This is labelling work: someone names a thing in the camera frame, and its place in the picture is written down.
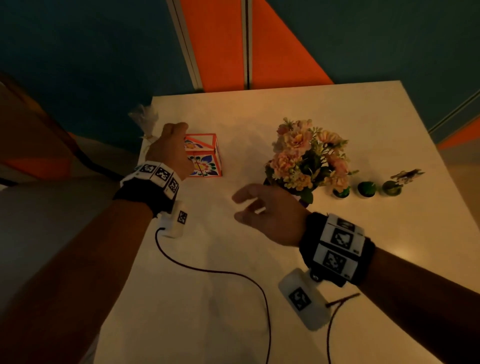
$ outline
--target floral pattern box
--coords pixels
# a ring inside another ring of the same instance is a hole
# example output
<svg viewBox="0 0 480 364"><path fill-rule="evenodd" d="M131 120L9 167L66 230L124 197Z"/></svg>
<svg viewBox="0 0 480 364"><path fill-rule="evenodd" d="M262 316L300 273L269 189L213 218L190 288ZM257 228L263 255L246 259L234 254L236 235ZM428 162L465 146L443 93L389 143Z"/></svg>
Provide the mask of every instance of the floral pattern box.
<svg viewBox="0 0 480 364"><path fill-rule="evenodd" d="M216 134L186 134L185 151L195 166L191 177L222 176L222 157Z"/></svg>

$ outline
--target tabletop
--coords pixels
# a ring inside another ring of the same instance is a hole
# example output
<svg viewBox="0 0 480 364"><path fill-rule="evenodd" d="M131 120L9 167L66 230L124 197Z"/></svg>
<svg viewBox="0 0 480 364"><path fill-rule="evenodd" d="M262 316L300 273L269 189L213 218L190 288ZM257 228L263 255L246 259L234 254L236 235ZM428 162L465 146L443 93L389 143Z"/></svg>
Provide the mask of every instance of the tabletop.
<svg viewBox="0 0 480 364"><path fill-rule="evenodd" d="M270 363L327 362L327 328L308 331L277 288L294 268L305 268L298 250L233 219L243 206L230 197L263 182L284 117L312 119L349 139L350 166L360 170L352 185L425 171L397 197L337 200L318 188L309 209L352 221L377 246L480 292L479 230L399 81L165 96L152 105L159 114L153 135L180 121L189 133L216 133L224 173L183 183L184 236L160 244L185 264L243 273L263 287L272 319ZM264 363L268 329L258 288L169 262L156 247L156 224L102 327L95 363ZM329 282L318 289L328 301L358 291ZM334 363L438 363L363 295L336 315L330 351Z"/></svg>

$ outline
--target wire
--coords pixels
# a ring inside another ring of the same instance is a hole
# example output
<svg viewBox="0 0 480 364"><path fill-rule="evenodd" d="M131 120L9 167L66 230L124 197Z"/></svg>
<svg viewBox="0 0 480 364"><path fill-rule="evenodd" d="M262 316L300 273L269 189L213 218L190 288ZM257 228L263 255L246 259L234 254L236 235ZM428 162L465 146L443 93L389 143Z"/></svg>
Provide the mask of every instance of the wire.
<svg viewBox="0 0 480 364"><path fill-rule="evenodd" d="M156 242L156 245L159 249L159 251L165 256L165 258L167 258L169 261L181 266L181 267L184 267L184 268L187 268L187 269L192 269L192 270L196 270L196 271L199 271L199 272L207 272L207 273L220 273L220 274L231 274L233 276L239 276L239 277L243 277L245 279L248 279L250 282L252 282L253 284L255 284L255 286L257 286L261 291L262 291L262 294L264 295L264 299L265 299L265 306L267 308L267 322L268 322L268 351L267 351L267 359L265 361L265 364L268 364L268 359L270 358L270 348L272 346L272 326L270 324L270 311L268 310L268 301L267 301L267 296L265 295L265 291L263 290L262 287L260 287L260 285L255 282L252 278L250 277L247 277L245 276L244 274L241 274L241 273L235 273L235 272L229 272L229 271L224 271L224 270L212 270L212 269L201 269L201 268L195 268L195 267L191 267L191 266L188 266L186 264L183 264L183 263L180 263L178 261L176 261L175 259L169 257L167 255L167 253L165 253L163 251L163 249L160 247L160 244L158 243L158 232L161 231L161 230L164 230L163 228L160 228L158 229L156 232L155 232L155 242Z"/></svg>
<svg viewBox="0 0 480 364"><path fill-rule="evenodd" d="M340 303L340 304L336 307L335 311L333 312L332 318L330 319L330 323L328 324L328 330L327 330L327 359L328 359L328 364L332 364L332 360L330 359L330 331L331 331L331 329L332 329L333 319L335 318L335 315L336 315L336 313L338 312L338 310L340 309L340 307L342 307L343 304L344 304L346 301L348 301L348 300L350 300L350 299L352 299L352 298L358 297L358 296L360 296L360 293L356 293L356 294L353 294L353 295L351 295L351 296L347 296L347 297L341 298L341 299L339 299L339 300L336 300L336 301L333 301L333 302L329 302L329 303L327 303L327 304L325 305L326 307L330 307L330 306L333 306L333 305L336 304L336 303Z"/></svg>

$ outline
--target hand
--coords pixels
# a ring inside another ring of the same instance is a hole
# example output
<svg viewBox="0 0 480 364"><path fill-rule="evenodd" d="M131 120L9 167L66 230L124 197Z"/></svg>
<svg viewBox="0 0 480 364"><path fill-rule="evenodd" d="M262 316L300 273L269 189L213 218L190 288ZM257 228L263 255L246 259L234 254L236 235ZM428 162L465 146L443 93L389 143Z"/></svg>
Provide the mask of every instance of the hand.
<svg viewBox="0 0 480 364"><path fill-rule="evenodd" d="M278 186L247 184L232 196L237 204L253 198L257 199L245 210L237 212L235 220L257 229L276 243L298 246L310 211ZM265 207L264 211L255 213L262 207Z"/></svg>
<svg viewBox="0 0 480 364"><path fill-rule="evenodd" d="M162 135L154 142L145 156L145 160L162 162L172 168L183 181L193 173L193 163L185 152L184 138L188 124L165 124Z"/></svg>

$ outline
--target wrist-mounted device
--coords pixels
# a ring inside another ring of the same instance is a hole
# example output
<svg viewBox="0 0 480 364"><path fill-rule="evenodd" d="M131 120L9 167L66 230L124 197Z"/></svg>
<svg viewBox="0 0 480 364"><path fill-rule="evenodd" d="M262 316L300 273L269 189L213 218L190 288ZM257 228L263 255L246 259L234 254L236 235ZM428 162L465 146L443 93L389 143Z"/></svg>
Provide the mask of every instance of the wrist-mounted device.
<svg viewBox="0 0 480 364"><path fill-rule="evenodd" d="M346 281L360 284L372 260L375 244L363 228L336 215L314 212L307 217L300 241L303 261L313 279L326 279L339 287Z"/></svg>
<svg viewBox="0 0 480 364"><path fill-rule="evenodd" d="M162 211L172 212L180 182L180 177L166 164L146 161L120 181L113 199L144 202L156 218Z"/></svg>

